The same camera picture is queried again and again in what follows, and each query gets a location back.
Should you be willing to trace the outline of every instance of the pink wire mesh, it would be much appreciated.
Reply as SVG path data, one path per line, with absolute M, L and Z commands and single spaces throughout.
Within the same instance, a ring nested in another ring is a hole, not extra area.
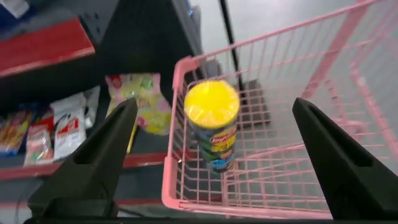
M 331 49 L 352 13 L 360 18 L 358 24 L 344 46 Z M 300 96 L 398 174 L 397 22 L 398 1 L 362 1 L 193 58 L 198 68 L 186 74 L 181 87 L 175 89 L 169 157 L 178 165 L 174 170 L 165 167 L 169 169 L 165 173 L 177 173 L 177 177 L 164 178 L 164 185 L 174 187 L 171 195 L 163 197 L 172 197 L 178 209 L 191 212 L 331 218 L 292 114 L 293 102 Z M 239 56 L 237 72 L 232 48 Z M 325 60 L 331 60 L 331 54 L 336 55 L 330 67 L 319 69 Z M 257 80 L 259 85 L 237 88 L 245 96 L 241 100 L 252 103 L 242 105 L 238 115 L 236 164 L 231 171 L 213 174 L 200 157 L 183 101 L 197 83 L 224 79 L 236 85 L 237 77 L 244 83 Z

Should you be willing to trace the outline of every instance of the shopping basket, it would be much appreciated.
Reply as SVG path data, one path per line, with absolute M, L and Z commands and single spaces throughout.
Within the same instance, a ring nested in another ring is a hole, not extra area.
M 296 97 L 317 105 L 398 174 L 397 22 L 398 1 L 360 1 L 226 49 L 181 59 L 174 73 L 164 164 L 165 206 L 240 217 L 331 218 L 292 114 Z M 238 71 L 230 63 L 232 49 L 239 55 Z M 219 63 L 219 68 L 210 69 L 209 62 Z M 183 102 L 186 92 L 204 80 L 236 85 L 237 77 L 246 83 L 257 79 L 260 86 L 236 87 L 245 102 L 238 115 L 236 163 L 231 171 L 213 174 L 200 157 Z

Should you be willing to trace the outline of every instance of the snack bag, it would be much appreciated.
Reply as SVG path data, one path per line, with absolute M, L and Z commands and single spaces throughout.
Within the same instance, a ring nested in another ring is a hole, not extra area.
M 51 133 L 53 131 L 53 116 L 44 117 L 29 127 L 26 141 L 25 166 L 47 164 L 53 161 Z
M 78 93 L 50 106 L 54 110 L 54 159 L 57 160 L 69 156 L 86 139 L 86 98 L 83 93 Z
M 86 129 L 92 128 L 97 115 L 98 99 L 100 98 L 100 86 L 96 86 L 83 94 L 86 98 L 85 123 Z
M 106 77 L 114 104 L 136 97 L 137 124 L 148 133 L 166 135 L 170 130 L 171 107 L 160 91 L 160 74 L 126 74 Z
M 22 110 L 0 118 L 0 156 L 18 153 L 33 117 L 33 111 Z

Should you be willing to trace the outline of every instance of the cylindrical container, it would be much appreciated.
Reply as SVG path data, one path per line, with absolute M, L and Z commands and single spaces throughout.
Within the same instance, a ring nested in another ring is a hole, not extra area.
M 226 81 L 209 80 L 188 91 L 184 111 L 207 167 L 222 173 L 234 164 L 238 92 Z

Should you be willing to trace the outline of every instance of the black pole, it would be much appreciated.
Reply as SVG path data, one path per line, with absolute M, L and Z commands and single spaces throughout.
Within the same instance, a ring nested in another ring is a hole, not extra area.
M 220 3 L 220 7 L 221 7 L 221 13 L 223 14 L 224 25 L 225 25 L 226 33 L 228 36 L 228 42 L 230 45 L 233 45 L 235 43 L 235 40 L 234 40 L 234 36 L 232 33 L 231 21 L 229 19 L 228 5 L 225 0 L 219 0 L 219 3 Z M 240 67 L 239 67 L 238 55 L 236 53 L 235 48 L 231 49 L 231 54 L 232 54 L 232 59 L 234 60 L 235 72 L 238 72 L 238 71 L 240 71 Z M 244 87 L 243 87 L 243 82 L 242 82 L 241 76 L 238 76 L 238 88 L 240 91 L 242 91 L 241 97 L 245 98 L 245 94 L 243 92 Z M 242 102 L 244 105 L 247 104 L 246 99 L 243 100 Z

